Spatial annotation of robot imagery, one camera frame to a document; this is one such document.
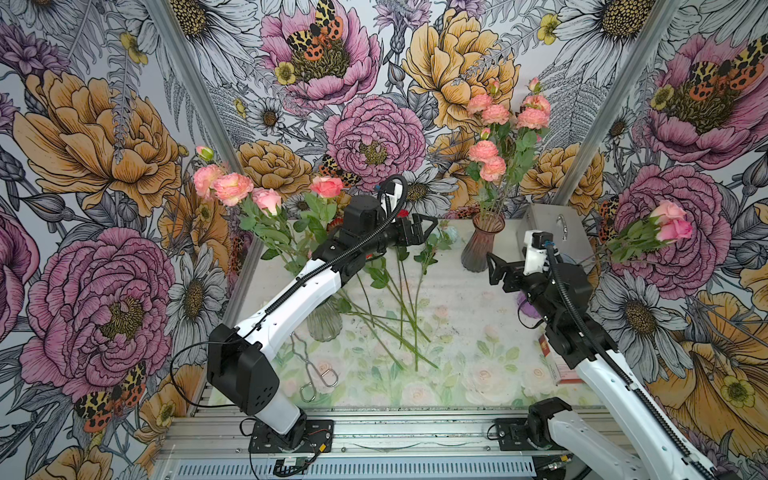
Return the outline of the blue purple glass vase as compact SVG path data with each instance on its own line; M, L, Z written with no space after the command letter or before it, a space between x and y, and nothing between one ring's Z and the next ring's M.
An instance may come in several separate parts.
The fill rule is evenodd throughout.
M523 315L530 319L540 320L541 315L536 308L529 302L527 296L523 292L519 292L517 295L518 307Z

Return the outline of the pink rose stem bunch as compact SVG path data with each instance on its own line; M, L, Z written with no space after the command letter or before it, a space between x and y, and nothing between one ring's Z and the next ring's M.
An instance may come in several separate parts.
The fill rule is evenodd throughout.
M263 259L284 255L291 244L282 198L273 189L256 187L245 175L228 172L207 146L197 146L200 166L193 174L196 193L224 206L239 231L249 232L266 245Z

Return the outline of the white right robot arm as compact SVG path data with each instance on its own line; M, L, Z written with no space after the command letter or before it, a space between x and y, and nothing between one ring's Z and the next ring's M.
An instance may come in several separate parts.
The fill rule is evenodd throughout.
M489 282L522 292L545 326L549 345L607 408L633 449L626 451L590 427L559 397L531 405L524 423L495 425L500 446L559 447L603 479L735 479L682 435L632 373L618 344L589 314L593 293L578 264L563 261L552 234L525 234L525 258L486 256Z

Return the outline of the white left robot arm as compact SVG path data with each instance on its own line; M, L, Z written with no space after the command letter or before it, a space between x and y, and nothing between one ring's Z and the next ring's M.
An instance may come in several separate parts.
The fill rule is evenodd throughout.
M272 361L282 345L317 307L391 247L422 245L431 234L425 216L401 216L408 186L387 178L376 195L352 198L343 222L321 243L294 280L265 307L234 327L209 336L207 381L241 412L268 427L289 450L303 441L306 415L280 389Z

